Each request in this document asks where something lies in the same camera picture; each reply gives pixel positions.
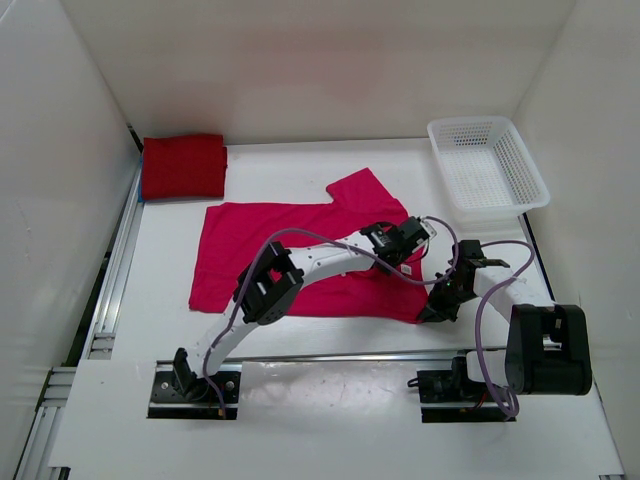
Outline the pink t shirt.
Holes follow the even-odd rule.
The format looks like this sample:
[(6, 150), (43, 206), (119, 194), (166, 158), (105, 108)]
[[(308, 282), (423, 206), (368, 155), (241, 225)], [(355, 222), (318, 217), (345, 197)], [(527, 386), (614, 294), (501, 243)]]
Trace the pink t shirt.
[[(409, 215), (373, 172), (362, 169), (326, 188), (325, 204), (231, 203), (207, 209), (188, 301), (191, 310), (221, 313), (237, 278), (273, 233), (301, 228), (338, 240), (376, 222), (398, 225)], [(375, 317), (415, 324), (428, 293), (418, 282), (418, 254), (402, 267), (409, 284), (378, 269), (332, 277), (303, 289), (290, 313), (302, 317)]]

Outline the dark red t shirt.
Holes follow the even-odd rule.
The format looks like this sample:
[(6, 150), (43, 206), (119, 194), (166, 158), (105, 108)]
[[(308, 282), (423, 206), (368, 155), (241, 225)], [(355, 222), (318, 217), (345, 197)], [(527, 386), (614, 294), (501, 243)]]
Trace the dark red t shirt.
[(142, 153), (145, 201), (224, 196), (228, 154), (222, 135), (145, 137)]

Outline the blue t shirt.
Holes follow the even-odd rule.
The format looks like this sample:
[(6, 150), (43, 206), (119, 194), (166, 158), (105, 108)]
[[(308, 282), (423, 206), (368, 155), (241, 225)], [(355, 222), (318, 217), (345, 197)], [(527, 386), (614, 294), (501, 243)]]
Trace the blue t shirt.
[(137, 186), (137, 202), (140, 204), (144, 204), (144, 196), (142, 192), (143, 187), (143, 178), (144, 178), (144, 154), (141, 153), (139, 156), (139, 179)]

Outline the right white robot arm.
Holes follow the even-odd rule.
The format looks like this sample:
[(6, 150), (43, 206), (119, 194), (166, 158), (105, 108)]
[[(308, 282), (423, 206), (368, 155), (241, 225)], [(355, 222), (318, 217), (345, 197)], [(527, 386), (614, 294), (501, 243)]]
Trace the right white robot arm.
[(508, 323), (506, 347), (475, 347), (438, 373), (435, 391), (457, 389), (464, 396), (485, 386), (484, 375), (523, 395), (587, 394), (592, 386), (586, 317), (576, 305), (559, 305), (531, 289), (503, 260), (490, 259), (478, 240), (457, 244), (453, 272), (434, 286), (419, 320), (457, 320), (461, 305), (478, 298)]

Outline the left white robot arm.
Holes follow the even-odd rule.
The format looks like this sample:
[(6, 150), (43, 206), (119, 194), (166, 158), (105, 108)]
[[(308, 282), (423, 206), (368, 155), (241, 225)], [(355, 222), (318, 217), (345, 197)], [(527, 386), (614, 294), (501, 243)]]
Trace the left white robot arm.
[(330, 240), (300, 228), (271, 235), (238, 277), (238, 286), (222, 314), (224, 325), (212, 327), (193, 346), (179, 348), (172, 361), (173, 388), (194, 401), (221, 388), (213, 382), (224, 360), (253, 330), (288, 314), (300, 291), (325, 279), (364, 272), (376, 266), (403, 281), (423, 286), (399, 270), (435, 237), (424, 218), (410, 217), (398, 226), (373, 224)]

